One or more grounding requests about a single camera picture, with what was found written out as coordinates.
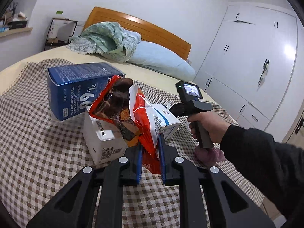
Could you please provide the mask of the person's right hand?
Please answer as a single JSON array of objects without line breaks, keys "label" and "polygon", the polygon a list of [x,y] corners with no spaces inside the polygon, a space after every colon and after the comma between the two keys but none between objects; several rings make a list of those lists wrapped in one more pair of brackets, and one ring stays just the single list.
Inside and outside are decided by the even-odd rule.
[{"label": "person's right hand", "polygon": [[196,132],[194,122],[199,122],[203,128],[209,133],[210,139],[213,143],[220,144],[223,136],[225,135],[230,124],[222,120],[213,111],[201,112],[195,115],[191,115],[187,118],[190,122],[189,127],[191,129],[191,134],[194,139],[197,139],[198,132]]}]

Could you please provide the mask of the black right sleeve forearm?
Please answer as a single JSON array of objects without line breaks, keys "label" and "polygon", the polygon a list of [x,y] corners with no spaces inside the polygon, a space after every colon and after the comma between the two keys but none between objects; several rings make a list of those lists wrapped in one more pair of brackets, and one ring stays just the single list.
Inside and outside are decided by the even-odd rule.
[{"label": "black right sleeve forearm", "polygon": [[258,129],[231,125],[220,143],[226,159],[286,218],[303,227],[303,149]]}]

